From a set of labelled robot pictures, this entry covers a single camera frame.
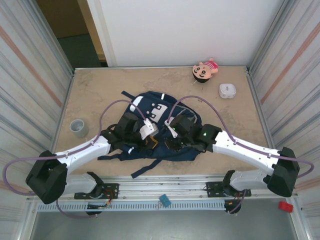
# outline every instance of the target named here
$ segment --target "table surface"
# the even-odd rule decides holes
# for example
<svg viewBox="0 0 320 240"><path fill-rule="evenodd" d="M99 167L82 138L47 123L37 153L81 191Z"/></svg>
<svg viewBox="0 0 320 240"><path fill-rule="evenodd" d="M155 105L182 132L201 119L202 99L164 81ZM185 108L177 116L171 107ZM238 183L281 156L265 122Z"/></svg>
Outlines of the table surface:
<svg viewBox="0 0 320 240"><path fill-rule="evenodd" d="M222 115L231 133L243 140L260 146L267 146L244 67L223 66L206 83L194 83L190 67L175 68L101 68L78 69L69 96L56 152L70 149L93 138L99 130L99 117L107 105L115 100L127 99L121 92L136 96L147 91L162 92L176 99L187 95L200 96L214 105ZM218 88L222 83L234 84L236 96L223 99ZM212 124L222 128L218 117L198 99L183 101L200 114L203 124ZM115 124L124 113L126 103L113 106L103 117L102 129ZM75 119L82 119L89 127L84 138L76 138L69 129ZM129 176L142 167L148 166L152 159L119 161L118 159L92 161L79 167L74 173L88 171L104 176ZM253 166L233 157L218 153L201 153L195 161L162 161L145 175L189 175L189 174L225 174L228 170L246 171Z"/></svg>

